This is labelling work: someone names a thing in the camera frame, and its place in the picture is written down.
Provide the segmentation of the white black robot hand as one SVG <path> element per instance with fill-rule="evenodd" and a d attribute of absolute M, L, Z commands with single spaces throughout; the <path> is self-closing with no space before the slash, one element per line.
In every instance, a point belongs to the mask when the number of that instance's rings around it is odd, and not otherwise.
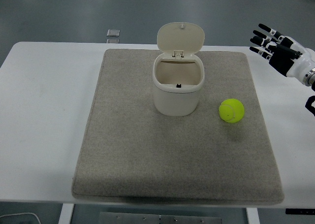
<path fill-rule="evenodd" d="M 315 67 L 310 52 L 293 38 L 264 24 L 259 24 L 266 33 L 254 30 L 250 39 L 256 47 L 250 50 L 266 59 L 278 73 L 285 77 L 295 77 L 303 84 Z"/>

